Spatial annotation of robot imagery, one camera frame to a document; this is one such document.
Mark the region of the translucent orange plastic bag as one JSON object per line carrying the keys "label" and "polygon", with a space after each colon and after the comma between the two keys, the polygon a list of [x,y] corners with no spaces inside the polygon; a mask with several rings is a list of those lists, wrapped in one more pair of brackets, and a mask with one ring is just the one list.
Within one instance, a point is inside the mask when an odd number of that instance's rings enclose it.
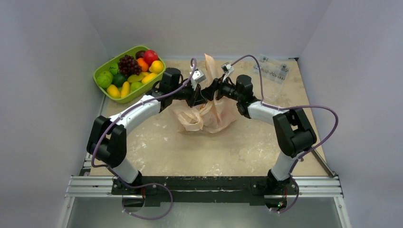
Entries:
{"label": "translucent orange plastic bag", "polygon": [[174,101],[168,110],[180,133],[218,133],[238,118],[236,102],[227,97],[194,107],[185,101]]}

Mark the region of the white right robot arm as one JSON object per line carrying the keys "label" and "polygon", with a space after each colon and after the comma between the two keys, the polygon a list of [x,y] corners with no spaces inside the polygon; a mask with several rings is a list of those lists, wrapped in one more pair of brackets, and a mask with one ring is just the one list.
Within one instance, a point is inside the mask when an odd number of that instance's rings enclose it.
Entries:
{"label": "white right robot arm", "polygon": [[236,101],[238,112],[242,116],[274,126],[280,154],[268,172],[267,188],[272,193],[283,190],[285,180],[291,177],[298,156],[317,142],[317,136],[304,110],[269,107],[254,95],[253,83],[248,75],[238,76],[235,83],[223,77],[214,79],[210,86],[201,91],[201,95],[208,100],[223,97],[232,99]]}

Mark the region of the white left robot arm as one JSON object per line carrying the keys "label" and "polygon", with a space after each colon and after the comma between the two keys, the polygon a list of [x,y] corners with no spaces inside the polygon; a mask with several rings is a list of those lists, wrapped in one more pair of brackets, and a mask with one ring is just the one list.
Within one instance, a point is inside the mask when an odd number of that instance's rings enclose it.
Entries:
{"label": "white left robot arm", "polygon": [[167,68],[156,82],[134,105],[110,117],[95,119],[86,150],[92,159],[100,160],[124,183],[129,194],[137,194],[142,187],[141,172],[127,159],[127,136],[145,120],[163,111],[173,100],[186,100],[195,104],[200,94],[200,82],[206,76],[198,69],[188,79],[180,82],[182,75],[176,68]]}

